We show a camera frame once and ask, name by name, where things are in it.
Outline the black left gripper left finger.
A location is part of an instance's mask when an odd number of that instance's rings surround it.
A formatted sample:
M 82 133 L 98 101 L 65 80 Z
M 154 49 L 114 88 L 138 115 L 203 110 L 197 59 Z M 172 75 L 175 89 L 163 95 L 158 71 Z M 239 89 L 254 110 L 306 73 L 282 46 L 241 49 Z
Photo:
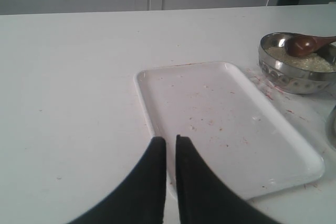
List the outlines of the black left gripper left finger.
M 154 137 L 123 182 L 71 223 L 163 223 L 166 141 Z

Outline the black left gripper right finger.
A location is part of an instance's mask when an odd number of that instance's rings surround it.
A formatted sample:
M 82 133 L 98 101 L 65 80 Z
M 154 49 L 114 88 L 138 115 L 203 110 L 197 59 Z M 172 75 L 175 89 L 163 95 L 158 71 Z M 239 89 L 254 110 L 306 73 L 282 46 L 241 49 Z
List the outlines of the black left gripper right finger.
M 176 136 L 175 173 L 180 223 L 278 223 L 231 191 L 189 137 Z

